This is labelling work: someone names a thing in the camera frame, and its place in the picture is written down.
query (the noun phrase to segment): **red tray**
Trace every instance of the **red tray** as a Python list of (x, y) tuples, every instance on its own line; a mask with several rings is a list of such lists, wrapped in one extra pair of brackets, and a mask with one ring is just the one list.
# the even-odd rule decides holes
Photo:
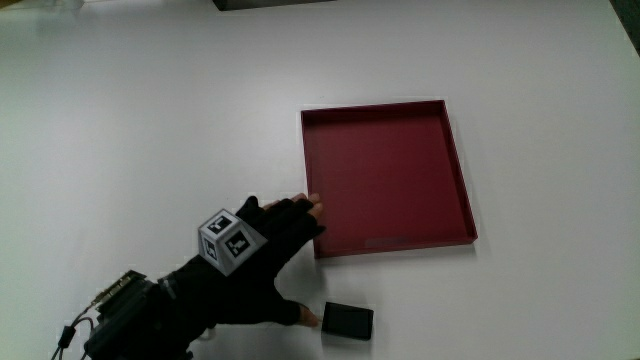
[(302, 112), (316, 258), (470, 244), (478, 236), (444, 101)]

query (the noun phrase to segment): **finger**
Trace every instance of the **finger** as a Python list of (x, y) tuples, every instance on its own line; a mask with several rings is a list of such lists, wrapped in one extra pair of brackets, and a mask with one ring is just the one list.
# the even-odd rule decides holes
[[(298, 201), (300, 199), (306, 199), (306, 198), (307, 198), (307, 196), (305, 194), (300, 193), (300, 194), (294, 196), (293, 198), (291, 198), (291, 201), (296, 202), (296, 201)], [(280, 202), (280, 200), (276, 200), (276, 201), (270, 202), (267, 205), (263, 206), (262, 208), (264, 210), (269, 210), (270, 207), (272, 207), (273, 205), (277, 204), (278, 202)]]
[(252, 221), (256, 220), (263, 212), (264, 210), (262, 210), (258, 206), (258, 198), (256, 198), (255, 196), (250, 196), (249, 198), (247, 198), (240, 210), (236, 212), (236, 216), (246, 221), (247, 223), (251, 223)]
[(320, 202), (320, 194), (313, 193), (309, 195), (309, 201), (311, 201), (314, 205)]
[(318, 317), (313, 312), (311, 312), (308, 307), (302, 304), (299, 304), (299, 306), (300, 320), (298, 320), (297, 325), (307, 326), (311, 328), (318, 326), (318, 323), (320, 322), (318, 320)]
[(324, 211), (324, 206), (322, 205), (322, 203), (319, 202), (313, 205), (311, 210), (307, 211), (307, 213), (309, 213), (309, 215), (313, 216), (316, 220), (318, 220), (320, 219), (320, 216), (322, 216), (322, 211)]
[(254, 223), (254, 228), (260, 231), (259, 227), (266, 225), (271, 222), (272, 219), (279, 216), (287, 208), (293, 205), (293, 201), (291, 199), (282, 199), (276, 201), (274, 204), (269, 206), (269, 208), (262, 214), (258, 219), (256, 219)]
[(268, 223), (264, 224), (263, 231), (265, 236), (275, 235), (298, 221), (298, 219), (304, 215), (307, 211), (313, 208), (313, 204), (306, 199), (300, 199), (296, 201), (292, 206), (281, 211), (278, 215), (270, 219)]

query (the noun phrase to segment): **black square marker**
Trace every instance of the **black square marker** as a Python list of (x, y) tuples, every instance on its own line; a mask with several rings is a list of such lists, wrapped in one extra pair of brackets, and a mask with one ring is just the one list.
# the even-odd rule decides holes
[(231, 239), (225, 241), (224, 243), (225, 245), (227, 245), (227, 248), (229, 248), (229, 251), (231, 251), (231, 254), (233, 254), (234, 257), (240, 256), (240, 254), (242, 254), (250, 246), (249, 240), (244, 237), (244, 234), (242, 232), (238, 232)]
[(227, 219), (223, 215), (220, 215), (211, 225), (207, 226), (207, 229), (211, 230), (214, 234), (218, 235), (222, 230), (231, 224), (231, 220)]
[(204, 246), (207, 251), (207, 255), (211, 256), (215, 260), (218, 260), (218, 253), (216, 253), (216, 247), (207, 239), (204, 239)]

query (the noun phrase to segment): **black object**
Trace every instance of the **black object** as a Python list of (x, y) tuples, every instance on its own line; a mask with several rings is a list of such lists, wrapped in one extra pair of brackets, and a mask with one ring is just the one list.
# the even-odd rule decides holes
[(610, 0), (629, 39), (640, 55), (640, 0)]
[(224, 230), (227, 226), (231, 224), (231, 220), (227, 219), (224, 216), (220, 216), (216, 222), (209, 225), (209, 230), (213, 231), (214, 234), (219, 234), (222, 230)]
[(192, 334), (158, 284), (134, 273), (97, 309), (99, 325), (84, 349), (93, 360), (191, 359)]
[(213, 0), (220, 11), (243, 10), (271, 6), (310, 4), (333, 0)]
[(235, 236), (227, 240), (224, 244), (227, 246), (229, 251), (231, 251), (231, 254), (233, 255), (233, 257), (236, 257), (236, 258), (242, 255), (242, 253), (245, 250), (247, 250), (250, 246), (249, 241), (247, 240), (247, 238), (244, 236), (242, 232), (238, 232)]
[[(94, 300), (101, 301), (99, 325), (84, 345), (86, 354), (93, 360), (188, 360), (189, 343), (217, 323), (296, 323), (300, 304), (285, 300), (273, 280), (324, 231), (307, 213), (312, 207), (308, 200), (285, 199), (265, 211), (249, 197), (237, 216), (269, 241), (229, 277), (199, 255), (158, 284), (127, 272)], [(240, 240), (228, 246), (241, 252)]]
[(61, 349), (66, 349), (71, 344), (71, 340), (73, 340), (73, 336), (76, 334), (76, 329), (72, 326), (65, 326), (62, 331), (62, 336), (60, 336), (60, 340), (58, 341), (58, 346)]
[(371, 339), (373, 310), (327, 302), (322, 331), (358, 340)]

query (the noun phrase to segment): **fiducial marker cube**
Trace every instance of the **fiducial marker cube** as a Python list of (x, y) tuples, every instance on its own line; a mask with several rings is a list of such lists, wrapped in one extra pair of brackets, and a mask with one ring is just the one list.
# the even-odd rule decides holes
[(264, 236), (225, 209), (198, 229), (200, 256), (225, 276), (233, 273), (266, 243)]

